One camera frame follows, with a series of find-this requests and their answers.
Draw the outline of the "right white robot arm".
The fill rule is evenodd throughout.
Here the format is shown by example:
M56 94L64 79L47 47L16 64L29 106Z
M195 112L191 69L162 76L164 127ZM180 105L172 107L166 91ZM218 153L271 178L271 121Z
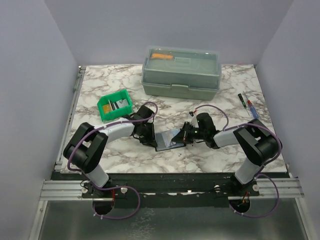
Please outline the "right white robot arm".
M257 118L233 129L217 130L212 117L206 112L193 116L191 122L186 121L171 139L184 145L196 140L203 141L211 149L241 146L246 158L229 184L230 191L236 196L247 192L248 184L282 149L280 140Z

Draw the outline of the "green plastic bin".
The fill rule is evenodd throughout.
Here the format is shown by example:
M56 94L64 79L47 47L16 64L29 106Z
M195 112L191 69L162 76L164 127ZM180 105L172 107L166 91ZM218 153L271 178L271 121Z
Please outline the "green plastic bin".
M111 102L116 102L118 100L123 100L126 99L128 102L128 106L123 107L123 108L119 108L117 110L111 111L107 114L103 113L103 105L105 105L108 100L110 100ZM116 91L114 93L102 96L99 101L97 102L97 107L99 110L99 114L100 114L100 118L103 122L106 121L111 121L114 120L116 118L120 118L123 117L125 115L129 115L132 113L132 107L133 107L133 103L132 100L130 98L130 95L128 93L128 91L126 89L120 90L120 91Z

